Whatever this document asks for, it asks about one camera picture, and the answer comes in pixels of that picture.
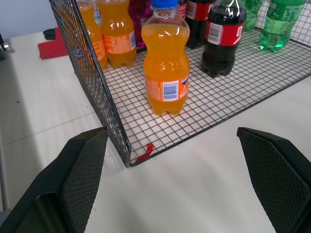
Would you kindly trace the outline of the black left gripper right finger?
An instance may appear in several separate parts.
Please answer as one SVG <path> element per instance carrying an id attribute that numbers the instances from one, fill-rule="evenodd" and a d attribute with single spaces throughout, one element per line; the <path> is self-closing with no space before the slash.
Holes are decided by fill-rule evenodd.
<path id="1" fill-rule="evenodd" d="M 237 130 L 252 187 L 277 233 L 311 231 L 311 163 L 289 140 Z"/>

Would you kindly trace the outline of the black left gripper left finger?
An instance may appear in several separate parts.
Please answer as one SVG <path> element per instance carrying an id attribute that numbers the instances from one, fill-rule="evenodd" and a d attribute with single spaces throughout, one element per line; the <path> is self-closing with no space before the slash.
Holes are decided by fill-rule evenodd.
<path id="1" fill-rule="evenodd" d="M 97 196 L 108 129 L 71 138 L 0 226 L 2 233 L 83 233 Z"/>

